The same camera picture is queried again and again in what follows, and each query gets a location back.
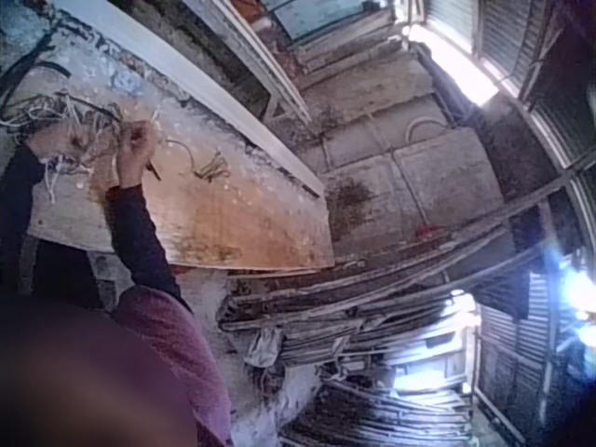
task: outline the hand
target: hand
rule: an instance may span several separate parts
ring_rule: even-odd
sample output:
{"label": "hand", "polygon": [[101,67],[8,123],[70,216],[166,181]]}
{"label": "hand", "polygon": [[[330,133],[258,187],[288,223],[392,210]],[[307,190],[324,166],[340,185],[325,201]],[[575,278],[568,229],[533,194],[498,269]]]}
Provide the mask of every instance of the hand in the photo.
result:
{"label": "hand", "polygon": [[156,134],[149,121],[122,125],[116,170],[120,188],[127,189],[142,183],[142,175],[156,152]]}
{"label": "hand", "polygon": [[92,141],[90,126],[67,119],[39,130],[29,137],[27,145],[40,160],[69,156],[78,161]]}

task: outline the maroon shirt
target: maroon shirt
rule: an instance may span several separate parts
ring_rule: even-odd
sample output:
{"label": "maroon shirt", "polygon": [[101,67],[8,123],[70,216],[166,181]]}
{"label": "maroon shirt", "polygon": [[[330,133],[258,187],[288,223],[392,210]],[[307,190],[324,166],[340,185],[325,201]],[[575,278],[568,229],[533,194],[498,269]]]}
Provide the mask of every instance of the maroon shirt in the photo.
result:
{"label": "maroon shirt", "polygon": [[166,293],[135,286],[122,294],[112,317],[168,363],[190,400],[199,441],[217,445],[206,442],[212,433],[221,444],[231,445],[230,398],[193,316]]}

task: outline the sunlight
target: sunlight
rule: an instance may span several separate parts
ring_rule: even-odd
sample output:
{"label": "sunlight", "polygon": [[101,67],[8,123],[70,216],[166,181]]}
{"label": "sunlight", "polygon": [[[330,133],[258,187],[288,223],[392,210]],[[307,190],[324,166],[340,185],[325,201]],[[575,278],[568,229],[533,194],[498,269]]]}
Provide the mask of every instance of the sunlight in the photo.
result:
{"label": "sunlight", "polygon": [[493,81],[472,61],[455,47],[420,25],[406,27],[404,35],[414,42],[422,42],[432,51],[432,59],[447,72],[464,94],[475,104],[482,106],[497,92]]}

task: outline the bundle of wires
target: bundle of wires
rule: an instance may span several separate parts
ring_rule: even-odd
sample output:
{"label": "bundle of wires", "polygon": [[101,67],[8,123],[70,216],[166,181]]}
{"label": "bundle of wires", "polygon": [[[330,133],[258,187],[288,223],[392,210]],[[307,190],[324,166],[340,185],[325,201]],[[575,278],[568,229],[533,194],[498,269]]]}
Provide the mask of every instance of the bundle of wires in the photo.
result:
{"label": "bundle of wires", "polygon": [[56,201],[54,187],[59,176],[79,172],[91,173],[93,161],[111,149],[94,142],[99,141],[104,132],[110,132],[112,141],[117,141],[122,122],[122,113],[117,104],[99,107],[78,99],[67,91],[56,92],[53,95],[38,94],[11,103],[23,78],[35,68],[44,67],[70,78],[68,70],[57,63],[38,61],[43,53],[54,49],[50,42],[55,31],[56,29],[53,29],[47,33],[29,54],[20,58],[0,76],[0,127],[7,129],[7,133],[13,136],[16,144],[25,143],[39,130],[62,120],[70,120],[75,126],[90,127],[91,143],[81,148],[83,153],[80,158],[56,156],[42,160],[46,166],[46,187],[52,203]]}
{"label": "bundle of wires", "polygon": [[54,189],[58,178],[61,175],[90,174],[93,161],[107,155],[106,152],[113,148],[112,145],[96,144],[102,140],[102,134],[109,134],[104,139],[109,142],[116,142],[120,135],[122,113],[117,104],[111,103],[101,108],[64,91],[52,96],[38,94],[15,102],[7,109],[7,117],[0,119],[0,126],[7,128],[16,144],[23,144],[39,130],[63,120],[70,121],[73,126],[89,128],[91,139],[86,147],[81,148],[80,157],[55,156],[42,160],[46,167],[46,188],[52,203],[56,202]]}

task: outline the black sleeve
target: black sleeve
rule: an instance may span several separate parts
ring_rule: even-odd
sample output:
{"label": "black sleeve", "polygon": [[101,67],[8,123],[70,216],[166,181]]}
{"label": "black sleeve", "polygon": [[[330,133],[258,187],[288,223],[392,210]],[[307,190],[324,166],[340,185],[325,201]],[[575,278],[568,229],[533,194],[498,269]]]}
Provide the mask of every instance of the black sleeve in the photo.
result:
{"label": "black sleeve", "polygon": [[112,188],[108,192],[114,249],[132,274],[132,281],[173,296],[189,311],[172,275],[151,220],[142,188]]}
{"label": "black sleeve", "polygon": [[19,257],[31,219],[33,188],[44,178],[44,165],[23,145],[10,160],[0,182],[0,283],[16,292]]}

